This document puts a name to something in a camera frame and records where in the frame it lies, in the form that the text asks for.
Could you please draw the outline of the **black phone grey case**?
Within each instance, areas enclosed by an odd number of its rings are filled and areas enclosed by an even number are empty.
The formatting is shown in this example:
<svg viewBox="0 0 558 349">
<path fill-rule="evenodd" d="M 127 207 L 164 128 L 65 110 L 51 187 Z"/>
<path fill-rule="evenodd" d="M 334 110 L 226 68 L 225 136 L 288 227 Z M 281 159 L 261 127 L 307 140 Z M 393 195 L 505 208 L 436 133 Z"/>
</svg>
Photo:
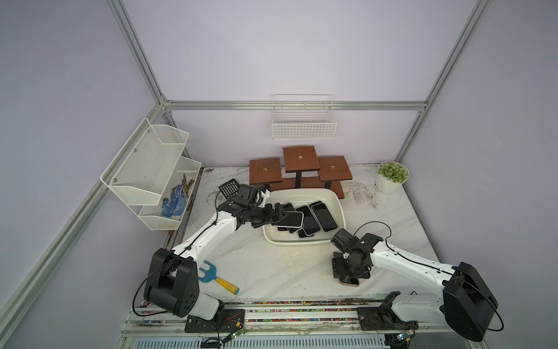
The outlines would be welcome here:
<svg viewBox="0 0 558 349">
<path fill-rule="evenodd" d="M 309 208 L 312 214 L 314 214 L 322 231 L 330 232 L 338 228 L 337 222 L 326 204 L 323 202 L 315 202 L 310 204 Z"/>
</svg>

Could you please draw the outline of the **black phone pink case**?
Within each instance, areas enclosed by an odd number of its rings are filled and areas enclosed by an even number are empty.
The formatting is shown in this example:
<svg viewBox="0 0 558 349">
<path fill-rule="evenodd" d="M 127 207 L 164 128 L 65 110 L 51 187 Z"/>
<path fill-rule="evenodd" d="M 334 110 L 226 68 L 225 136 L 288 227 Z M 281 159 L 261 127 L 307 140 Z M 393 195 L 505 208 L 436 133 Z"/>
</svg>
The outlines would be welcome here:
<svg viewBox="0 0 558 349">
<path fill-rule="evenodd" d="M 315 216 L 312 214 L 309 206 L 302 206 L 296 209 L 297 212 L 302 212 L 305 216 L 303 227 L 297 232 L 300 239 L 311 238 L 321 231 L 321 227 Z"/>
</svg>

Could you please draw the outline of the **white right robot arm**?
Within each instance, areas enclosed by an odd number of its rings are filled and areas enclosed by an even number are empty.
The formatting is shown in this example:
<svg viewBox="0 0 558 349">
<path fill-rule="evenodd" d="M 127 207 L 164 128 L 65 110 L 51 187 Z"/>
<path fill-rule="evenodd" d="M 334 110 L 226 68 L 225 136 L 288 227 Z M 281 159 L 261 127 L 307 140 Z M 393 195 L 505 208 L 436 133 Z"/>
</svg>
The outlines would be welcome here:
<svg viewBox="0 0 558 349">
<path fill-rule="evenodd" d="M 343 284 L 357 285 L 372 268 L 392 271 L 430 291 L 429 296 L 389 293 L 378 307 L 359 308 L 362 330 L 417 330 L 418 324 L 449 326 L 472 342 L 483 341 L 497 315 L 498 302 L 478 271 L 427 260 L 401 250 L 378 236 L 334 237 L 333 275 Z"/>
</svg>

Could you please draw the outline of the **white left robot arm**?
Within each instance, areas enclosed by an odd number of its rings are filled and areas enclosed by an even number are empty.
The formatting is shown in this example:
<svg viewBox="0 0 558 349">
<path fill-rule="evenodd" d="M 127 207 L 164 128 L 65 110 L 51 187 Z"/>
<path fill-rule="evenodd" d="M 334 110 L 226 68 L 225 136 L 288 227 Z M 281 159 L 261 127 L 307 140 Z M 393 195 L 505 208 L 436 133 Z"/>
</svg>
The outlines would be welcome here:
<svg viewBox="0 0 558 349">
<path fill-rule="evenodd" d="M 145 279 L 143 299 L 180 318 L 191 315 L 212 320 L 219 312 L 221 302 L 200 291 L 200 264 L 243 224 L 249 222 L 259 228 L 287 217 L 281 204 L 219 205 L 210 222 L 185 243 L 172 250 L 155 252 Z"/>
</svg>

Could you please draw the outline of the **white plastic storage box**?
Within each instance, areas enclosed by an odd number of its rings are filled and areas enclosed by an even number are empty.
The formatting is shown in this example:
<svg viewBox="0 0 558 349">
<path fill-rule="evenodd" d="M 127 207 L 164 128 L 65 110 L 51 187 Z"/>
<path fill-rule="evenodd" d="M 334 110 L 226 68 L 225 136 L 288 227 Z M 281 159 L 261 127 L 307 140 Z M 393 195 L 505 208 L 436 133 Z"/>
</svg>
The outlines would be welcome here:
<svg viewBox="0 0 558 349">
<path fill-rule="evenodd" d="M 268 204 L 280 204 L 288 213 L 299 215 L 300 228 L 265 225 L 265 239 L 276 246 L 328 244 L 334 235 L 346 228 L 341 202 L 329 189 L 302 188 L 277 190 L 269 194 Z"/>
</svg>

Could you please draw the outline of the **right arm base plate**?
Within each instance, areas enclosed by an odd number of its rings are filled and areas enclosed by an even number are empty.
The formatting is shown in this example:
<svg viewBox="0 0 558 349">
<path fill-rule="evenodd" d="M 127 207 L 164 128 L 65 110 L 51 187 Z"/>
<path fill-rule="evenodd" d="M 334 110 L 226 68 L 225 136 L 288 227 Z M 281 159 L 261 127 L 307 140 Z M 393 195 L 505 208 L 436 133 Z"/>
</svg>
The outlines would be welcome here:
<svg viewBox="0 0 558 349">
<path fill-rule="evenodd" d="M 363 331 L 375 330 L 417 330 L 416 321 L 403 321 L 393 311 L 395 298 L 401 292 L 389 293 L 378 307 L 360 307 L 357 309 L 357 318 Z"/>
</svg>

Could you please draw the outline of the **black phone tan case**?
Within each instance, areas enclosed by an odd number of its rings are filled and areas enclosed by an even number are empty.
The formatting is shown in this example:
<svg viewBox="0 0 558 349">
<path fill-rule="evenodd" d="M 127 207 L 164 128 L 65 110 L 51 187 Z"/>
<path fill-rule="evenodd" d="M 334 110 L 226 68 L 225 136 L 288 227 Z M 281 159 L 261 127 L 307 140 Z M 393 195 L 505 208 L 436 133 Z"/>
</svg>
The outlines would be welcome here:
<svg viewBox="0 0 558 349">
<path fill-rule="evenodd" d="M 360 286 L 360 282 L 356 278 L 340 279 L 339 282 L 344 286 L 353 286 L 353 287 Z"/>
</svg>

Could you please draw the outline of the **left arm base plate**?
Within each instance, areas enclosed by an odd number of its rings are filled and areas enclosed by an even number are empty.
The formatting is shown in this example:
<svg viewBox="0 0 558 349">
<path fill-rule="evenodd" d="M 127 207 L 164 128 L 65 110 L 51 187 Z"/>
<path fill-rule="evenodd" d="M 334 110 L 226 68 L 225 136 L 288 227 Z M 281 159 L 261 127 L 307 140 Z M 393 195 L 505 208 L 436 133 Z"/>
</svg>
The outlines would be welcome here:
<svg viewBox="0 0 558 349">
<path fill-rule="evenodd" d="M 210 320 L 197 316 L 188 316 L 185 323 L 185 333 L 229 334 L 244 326 L 246 311 L 244 309 L 221 309 Z"/>
</svg>

